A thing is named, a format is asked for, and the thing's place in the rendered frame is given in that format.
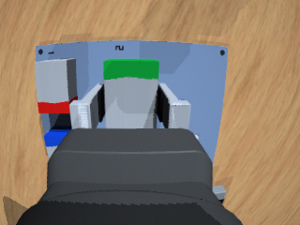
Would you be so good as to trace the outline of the grey block with red end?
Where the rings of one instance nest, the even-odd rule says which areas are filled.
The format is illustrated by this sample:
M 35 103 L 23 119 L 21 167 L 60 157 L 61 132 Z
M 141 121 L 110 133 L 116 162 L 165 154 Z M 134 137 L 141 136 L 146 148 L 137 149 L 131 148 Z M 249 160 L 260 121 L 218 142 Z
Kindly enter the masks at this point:
M 35 62 L 38 113 L 69 113 L 78 100 L 76 58 Z

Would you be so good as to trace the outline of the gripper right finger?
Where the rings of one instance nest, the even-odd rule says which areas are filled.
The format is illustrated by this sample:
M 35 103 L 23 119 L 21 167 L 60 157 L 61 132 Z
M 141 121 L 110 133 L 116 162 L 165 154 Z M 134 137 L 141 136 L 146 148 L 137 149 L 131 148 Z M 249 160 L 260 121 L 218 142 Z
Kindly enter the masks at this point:
M 165 83 L 157 88 L 157 117 L 164 128 L 188 129 L 190 104 L 186 100 L 178 100 Z

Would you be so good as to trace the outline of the grey block with green end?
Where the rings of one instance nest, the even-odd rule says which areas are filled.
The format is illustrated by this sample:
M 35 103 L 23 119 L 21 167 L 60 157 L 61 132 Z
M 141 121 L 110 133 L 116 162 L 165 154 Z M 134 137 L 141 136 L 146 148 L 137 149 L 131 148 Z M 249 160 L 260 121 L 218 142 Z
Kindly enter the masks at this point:
M 103 61 L 106 128 L 157 128 L 159 61 Z

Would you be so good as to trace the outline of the white block with blue end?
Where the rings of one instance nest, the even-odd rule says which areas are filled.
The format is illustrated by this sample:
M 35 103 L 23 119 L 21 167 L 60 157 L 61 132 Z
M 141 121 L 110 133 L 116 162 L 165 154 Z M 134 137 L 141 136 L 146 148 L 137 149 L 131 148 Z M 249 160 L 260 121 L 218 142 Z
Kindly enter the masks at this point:
M 44 136 L 49 159 L 55 148 L 59 145 L 69 131 L 71 131 L 71 126 L 53 126 Z

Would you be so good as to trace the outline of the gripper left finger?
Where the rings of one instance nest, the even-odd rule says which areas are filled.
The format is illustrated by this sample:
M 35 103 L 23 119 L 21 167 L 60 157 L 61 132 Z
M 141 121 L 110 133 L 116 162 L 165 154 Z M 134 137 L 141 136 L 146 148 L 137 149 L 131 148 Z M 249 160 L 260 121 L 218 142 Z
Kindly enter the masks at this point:
M 96 128 L 105 115 L 104 83 L 98 83 L 82 100 L 69 104 L 71 127 Z

